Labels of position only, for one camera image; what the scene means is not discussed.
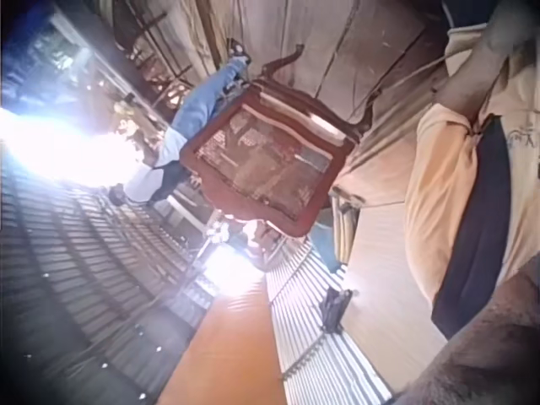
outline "chair leg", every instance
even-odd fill
[[[296,62],[299,57],[302,56],[305,46],[303,44],[298,44],[296,46],[296,51],[287,56],[271,61],[262,67],[262,76],[265,78],[273,78],[273,75],[281,68],[284,68],[287,65],[290,65],[293,62]]]

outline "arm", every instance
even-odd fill
[[[506,58],[538,32],[539,15],[532,0],[503,0],[471,56],[446,82],[436,102],[474,122]]]

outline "wooden chair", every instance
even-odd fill
[[[370,126],[343,121],[319,100],[273,79],[304,47],[270,62],[262,75],[181,150],[202,192],[236,219],[266,220],[306,235],[327,204],[347,155]]]

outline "brown furniture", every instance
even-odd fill
[[[224,213],[263,219],[287,235],[306,235],[367,121],[341,120],[319,100],[273,79],[295,54],[262,75],[181,150],[202,191]]]

